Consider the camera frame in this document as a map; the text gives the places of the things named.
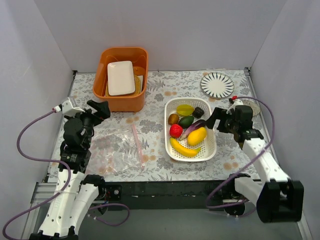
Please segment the purple toy eggplant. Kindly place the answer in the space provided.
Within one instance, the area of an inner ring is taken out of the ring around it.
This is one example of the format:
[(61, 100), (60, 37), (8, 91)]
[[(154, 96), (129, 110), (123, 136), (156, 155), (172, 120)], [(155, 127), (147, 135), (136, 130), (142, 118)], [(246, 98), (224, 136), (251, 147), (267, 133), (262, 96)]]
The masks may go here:
[(195, 123), (193, 123), (192, 125), (190, 125), (185, 132), (180, 136), (180, 140), (184, 140), (185, 138), (187, 138), (189, 136), (189, 134), (201, 127), (205, 127), (206, 126), (206, 121), (203, 119), (200, 119), (198, 121), (196, 121)]

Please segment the yellow toy mango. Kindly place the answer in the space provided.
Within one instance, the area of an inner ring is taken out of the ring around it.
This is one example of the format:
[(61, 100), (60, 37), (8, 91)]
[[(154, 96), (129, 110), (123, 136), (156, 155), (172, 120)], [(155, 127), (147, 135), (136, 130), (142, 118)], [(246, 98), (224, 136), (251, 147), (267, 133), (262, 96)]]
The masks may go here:
[(187, 143), (190, 146), (196, 146), (201, 143), (207, 136), (207, 130), (204, 127), (200, 127), (192, 131), (187, 137)]

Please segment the green toy avocado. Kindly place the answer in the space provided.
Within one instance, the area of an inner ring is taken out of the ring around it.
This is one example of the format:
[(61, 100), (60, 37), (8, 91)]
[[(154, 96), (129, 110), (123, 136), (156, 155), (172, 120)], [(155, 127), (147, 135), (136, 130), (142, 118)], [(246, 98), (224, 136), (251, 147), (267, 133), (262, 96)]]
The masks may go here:
[(184, 116), (179, 120), (178, 125), (181, 126), (183, 129), (187, 129), (193, 124), (193, 122), (194, 117), (192, 115)]

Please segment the clear zip top bag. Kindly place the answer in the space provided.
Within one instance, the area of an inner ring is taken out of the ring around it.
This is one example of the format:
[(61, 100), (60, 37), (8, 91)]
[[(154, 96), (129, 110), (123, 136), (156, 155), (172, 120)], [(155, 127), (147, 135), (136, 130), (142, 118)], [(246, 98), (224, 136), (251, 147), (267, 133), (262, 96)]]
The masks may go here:
[(87, 175), (103, 177), (127, 170), (143, 170), (142, 148), (134, 124), (95, 132), (90, 146), (91, 157), (86, 167)]

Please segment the red toy apple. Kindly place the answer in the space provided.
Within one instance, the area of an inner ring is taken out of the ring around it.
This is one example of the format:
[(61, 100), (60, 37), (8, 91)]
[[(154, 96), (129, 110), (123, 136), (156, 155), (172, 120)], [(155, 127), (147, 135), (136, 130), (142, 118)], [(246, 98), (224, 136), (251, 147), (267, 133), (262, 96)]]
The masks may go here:
[(175, 139), (177, 139), (177, 138), (179, 138), (181, 135), (182, 135), (182, 133), (183, 133), (183, 128), (180, 126), (180, 125), (178, 125), (178, 124), (173, 124), (171, 127), (170, 127), (170, 129), (169, 129), (169, 135), (172, 137), (172, 138), (175, 138)]

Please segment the yellow toy banana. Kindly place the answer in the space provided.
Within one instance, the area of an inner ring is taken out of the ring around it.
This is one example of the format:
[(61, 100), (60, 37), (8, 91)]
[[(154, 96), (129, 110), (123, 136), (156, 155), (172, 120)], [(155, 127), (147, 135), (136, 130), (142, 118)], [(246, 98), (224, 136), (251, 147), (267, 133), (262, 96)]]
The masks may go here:
[(189, 158), (195, 157), (201, 151), (200, 147), (197, 149), (186, 148), (183, 145), (181, 145), (175, 138), (172, 137), (170, 138), (170, 144), (178, 153)]

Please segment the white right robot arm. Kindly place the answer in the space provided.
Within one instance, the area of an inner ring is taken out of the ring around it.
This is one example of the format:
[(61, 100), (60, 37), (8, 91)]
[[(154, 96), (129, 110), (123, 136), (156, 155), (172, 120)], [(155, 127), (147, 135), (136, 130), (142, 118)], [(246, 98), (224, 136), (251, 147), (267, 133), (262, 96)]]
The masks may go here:
[(233, 134), (261, 180), (258, 184), (248, 175), (231, 175), (225, 180), (227, 195), (232, 199), (242, 195), (252, 202), (263, 223), (298, 222), (302, 218), (304, 186), (280, 168), (267, 151), (268, 145), (261, 132), (253, 128), (252, 118), (250, 106), (233, 104), (229, 109), (216, 107), (206, 121), (210, 130), (219, 121), (218, 131)]

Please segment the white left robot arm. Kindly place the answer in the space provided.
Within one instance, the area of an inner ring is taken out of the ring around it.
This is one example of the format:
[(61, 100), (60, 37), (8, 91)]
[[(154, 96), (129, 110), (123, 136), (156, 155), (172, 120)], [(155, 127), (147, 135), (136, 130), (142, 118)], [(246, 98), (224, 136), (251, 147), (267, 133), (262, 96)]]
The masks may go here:
[(60, 145), (56, 197), (50, 200), (46, 217), (31, 240), (76, 240), (80, 225), (94, 200), (106, 196), (104, 179), (85, 175), (91, 152), (94, 127), (111, 116), (108, 102), (87, 101), (89, 109), (76, 106), (67, 98), (59, 109), (67, 119)]

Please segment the dark brown toy mangosteen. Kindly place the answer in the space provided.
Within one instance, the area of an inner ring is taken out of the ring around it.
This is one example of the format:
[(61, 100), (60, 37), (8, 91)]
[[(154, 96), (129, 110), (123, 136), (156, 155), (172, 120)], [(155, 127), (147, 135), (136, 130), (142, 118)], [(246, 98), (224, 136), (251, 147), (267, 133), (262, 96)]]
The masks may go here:
[(200, 107), (196, 107), (192, 112), (192, 116), (196, 119), (200, 119), (204, 114), (205, 112)]

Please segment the speckled round coaster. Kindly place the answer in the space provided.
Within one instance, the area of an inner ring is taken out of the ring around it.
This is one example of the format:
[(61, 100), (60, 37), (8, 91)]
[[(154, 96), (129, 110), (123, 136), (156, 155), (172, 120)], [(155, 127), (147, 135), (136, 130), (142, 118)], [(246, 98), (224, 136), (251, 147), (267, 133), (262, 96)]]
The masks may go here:
[(249, 106), (252, 108), (252, 115), (254, 117), (260, 114), (261, 108), (257, 103), (251, 100), (242, 100), (242, 102), (245, 106)]

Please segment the blue striped round plate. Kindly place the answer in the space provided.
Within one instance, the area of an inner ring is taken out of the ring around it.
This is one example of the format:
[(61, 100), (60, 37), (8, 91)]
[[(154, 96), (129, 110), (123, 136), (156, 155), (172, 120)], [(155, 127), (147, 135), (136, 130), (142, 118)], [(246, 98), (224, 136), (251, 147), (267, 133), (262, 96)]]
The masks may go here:
[(220, 72), (211, 72), (202, 77), (201, 90), (214, 99), (224, 99), (232, 95), (235, 89), (233, 80)]

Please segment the white rectangular plate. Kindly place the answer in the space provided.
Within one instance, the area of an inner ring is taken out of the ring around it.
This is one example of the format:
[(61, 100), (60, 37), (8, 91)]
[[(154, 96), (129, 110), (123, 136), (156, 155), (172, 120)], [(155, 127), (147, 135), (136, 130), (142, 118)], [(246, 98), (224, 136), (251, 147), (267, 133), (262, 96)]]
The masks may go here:
[(134, 93), (135, 77), (131, 61), (116, 61), (107, 65), (107, 90), (109, 96)]

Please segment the yellow woven tray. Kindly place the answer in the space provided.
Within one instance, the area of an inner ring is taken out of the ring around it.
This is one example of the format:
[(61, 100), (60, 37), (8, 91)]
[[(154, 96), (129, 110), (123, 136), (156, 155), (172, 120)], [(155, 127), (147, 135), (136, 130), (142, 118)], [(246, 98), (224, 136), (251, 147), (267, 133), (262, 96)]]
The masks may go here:
[(122, 95), (110, 95), (109, 94), (109, 90), (108, 90), (108, 84), (106, 84), (106, 89), (105, 89), (105, 97), (127, 97), (127, 96), (130, 96), (130, 97), (134, 97), (134, 96), (137, 96), (138, 94), (141, 93), (142, 91), (142, 82), (141, 82), (141, 78), (142, 77), (142, 80), (143, 80), (143, 76), (138, 76), (138, 75), (135, 75), (134, 74), (134, 85), (135, 85), (135, 90), (134, 92), (130, 93), (130, 94), (122, 94)]

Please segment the brown toy kiwi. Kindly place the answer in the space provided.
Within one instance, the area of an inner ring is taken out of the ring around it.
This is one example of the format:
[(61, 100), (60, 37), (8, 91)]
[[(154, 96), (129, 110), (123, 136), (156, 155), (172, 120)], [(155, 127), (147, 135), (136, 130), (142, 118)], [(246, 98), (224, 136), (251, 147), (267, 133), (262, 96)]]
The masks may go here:
[(168, 122), (169, 125), (172, 126), (174, 124), (177, 124), (179, 122), (179, 120), (180, 120), (179, 115), (176, 114), (176, 113), (173, 113), (168, 117), (167, 122)]

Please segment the orange plastic bin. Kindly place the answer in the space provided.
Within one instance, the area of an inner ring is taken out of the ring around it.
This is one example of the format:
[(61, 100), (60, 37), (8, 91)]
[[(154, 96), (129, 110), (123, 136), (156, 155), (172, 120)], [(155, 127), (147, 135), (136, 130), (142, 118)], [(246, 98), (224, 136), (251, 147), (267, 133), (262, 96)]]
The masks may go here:
[[(133, 73), (143, 77), (142, 91), (135, 96), (106, 96), (108, 70), (107, 65), (113, 62), (131, 61)], [(112, 112), (139, 112), (145, 104), (145, 96), (148, 82), (148, 52), (141, 47), (111, 47), (102, 52), (97, 67), (92, 91), (100, 101), (108, 102)]]

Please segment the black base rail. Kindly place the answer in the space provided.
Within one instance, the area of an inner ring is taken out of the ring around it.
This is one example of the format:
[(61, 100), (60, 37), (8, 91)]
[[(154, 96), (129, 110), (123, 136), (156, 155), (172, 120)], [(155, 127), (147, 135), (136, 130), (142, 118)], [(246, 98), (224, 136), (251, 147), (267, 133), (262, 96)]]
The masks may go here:
[(120, 203), (131, 210), (205, 209), (241, 203), (243, 196), (225, 186), (211, 197), (209, 194), (221, 180), (105, 182), (97, 201)]

